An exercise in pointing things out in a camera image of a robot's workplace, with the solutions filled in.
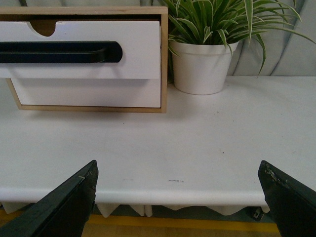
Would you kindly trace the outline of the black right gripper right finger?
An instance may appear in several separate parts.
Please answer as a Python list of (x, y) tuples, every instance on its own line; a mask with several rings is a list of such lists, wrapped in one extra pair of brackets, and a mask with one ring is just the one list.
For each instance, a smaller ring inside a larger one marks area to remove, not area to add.
[(316, 192), (263, 160), (259, 181), (272, 219), (283, 237), (316, 235)]

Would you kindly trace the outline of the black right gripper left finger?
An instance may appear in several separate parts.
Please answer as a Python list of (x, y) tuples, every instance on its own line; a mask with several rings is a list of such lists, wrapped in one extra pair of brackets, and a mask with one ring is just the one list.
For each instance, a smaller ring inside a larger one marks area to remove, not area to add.
[(80, 237), (94, 208), (98, 180), (92, 160), (0, 229), (2, 237)]

